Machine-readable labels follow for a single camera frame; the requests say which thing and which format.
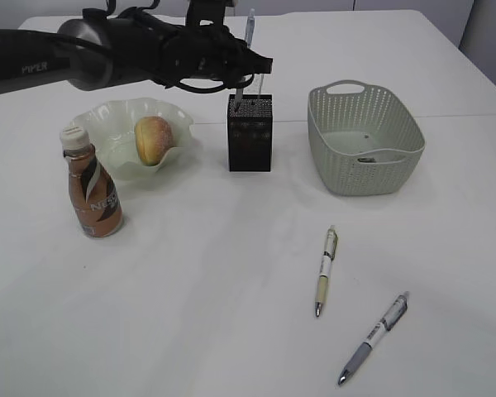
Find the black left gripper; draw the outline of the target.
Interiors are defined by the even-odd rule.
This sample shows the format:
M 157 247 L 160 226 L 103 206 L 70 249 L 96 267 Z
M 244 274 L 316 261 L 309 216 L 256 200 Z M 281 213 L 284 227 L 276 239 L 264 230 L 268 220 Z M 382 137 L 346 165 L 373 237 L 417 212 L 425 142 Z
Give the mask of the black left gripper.
M 226 26 L 181 26 L 160 47 L 160 82 L 191 89 L 186 79 L 216 81 L 217 89 L 244 88 L 257 74 L 270 74 L 273 60 L 251 50 Z

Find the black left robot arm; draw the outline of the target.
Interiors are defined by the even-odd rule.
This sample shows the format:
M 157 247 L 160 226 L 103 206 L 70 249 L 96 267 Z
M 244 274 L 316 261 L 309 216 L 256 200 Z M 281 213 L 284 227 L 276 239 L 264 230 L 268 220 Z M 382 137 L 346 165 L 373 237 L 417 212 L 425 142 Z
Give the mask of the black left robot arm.
M 190 93 L 247 87 L 270 74 L 273 61 L 255 53 L 224 24 L 230 1 L 190 2 L 183 25 L 150 14 L 159 6 L 116 3 L 85 8 L 56 33 L 0 29 L 0 94 L 68 81 L 94 91 L 149 80 Z

